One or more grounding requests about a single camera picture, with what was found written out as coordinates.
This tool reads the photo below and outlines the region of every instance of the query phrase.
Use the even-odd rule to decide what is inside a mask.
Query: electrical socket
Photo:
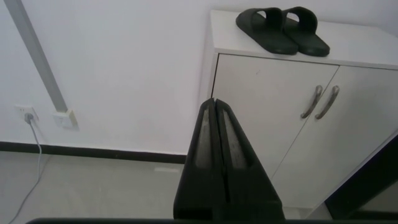
[[[14,105],[14,107],[21,119],[25,120],[25,114],[30,113],[35,121],[39,120],[35,110],[33,110],[33,106]]]
[[[58,127],[73,128],[77,125],[75,114],[71,109],[64,113],[54,112],[52,115]]]

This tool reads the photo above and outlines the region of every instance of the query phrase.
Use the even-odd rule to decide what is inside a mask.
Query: silver handle
[[[333,104],[333,102],[335,102],[335,99],[336,99],[337,94],[338,94],[339,91],[340,91],[340,87],[338,87],[338,86],[334,86],[331,89],[331,96],[330,96],[328,104],[325,106],[325,108],[322,110],[321,113],[315,115],[315,119],[323,118],[323,116],[326,114],[326,112],[328,112],[328,110],[330,109],[330,107]]]
[[[322,90],[323,90],[322,86],[321,85],[317,85],[317,87],[315,89],[315,97],[314,97],[314,99],[312,101],[312,104],[311,104],[311,106],[308,108],[308,110],[306,112],[304,112],[304,113],[302,113],[300,115],[301,118],[307,118],[312,113],[313,109],[315,108],[315,106],[317,105],[319,99],[321,98]]]

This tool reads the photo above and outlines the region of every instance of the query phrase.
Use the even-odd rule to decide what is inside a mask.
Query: white wall
[[[210,9],[301,5],[319,20],[382,27],[398,35],[398,1],[24,1],[78,130],[55,110],[0,1],[0,141],[33,142],[14,104],[34,106],[45,144],[185,154],[197,116]]]

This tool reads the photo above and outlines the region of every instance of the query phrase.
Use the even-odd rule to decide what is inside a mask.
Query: slide sandal
[[[266,18],[258,12],[265,12]],[[236,25],[262,48],[275,54],[293,55],[298,46],[282,33],[282,11],[275,7],[248,9],[236,18]]]
[[[285,19],[284,33],[298,45],[299,52],[317,57],[329,54],[329,46],[315,34],[318,20],[312,11],[304,7],[293,7],[282,13]],[[288,13],[296,14],[298,22],[287,18]]]

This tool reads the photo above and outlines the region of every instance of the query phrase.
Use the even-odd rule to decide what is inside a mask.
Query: power cord
[[[29,191],[29,193],[25,196],[25,198],[24,198],[24,200],[22,201],[21,205],[19,206],[18,211],[17,211],[17,213],[15,214],[14,218],[12,218],[12,220],[11,220],[8,224],[11,224],[11,223],[18,217],[19,212],[21,212],[21,209],[22,209],[22,207],[24,206],[24,204],[25,204],[27,198],[29,197],[30,193],[32,193],[32,191],[35,189],[35,187],[37,186],[37,184],[38,184],[39,181],[40,181],[40,176],[41,176],[41,174],[40,174],[40,160],[41,160],[41,158],[42,158],[42,146],[40,146],[39,140],[37,140],[37,136],[36,136],[35,129],[34,129],[33,126],[32,126],[32,120],[33,120],[33,118],[34,118],[34,117],[33,117],[33,115],[32,115],[31,113],[26,113],[26,114],[25,114],[25,122],[26,122],[27,124],[29,124],[30,128],[32,129],[33,136],[35,137],[37,146],[39,147],[39,158],[38,158],[38,160],[37,160],[37,180],[36,180],[35,185],[33,185],[33,187],[31,188],[31,190]]]

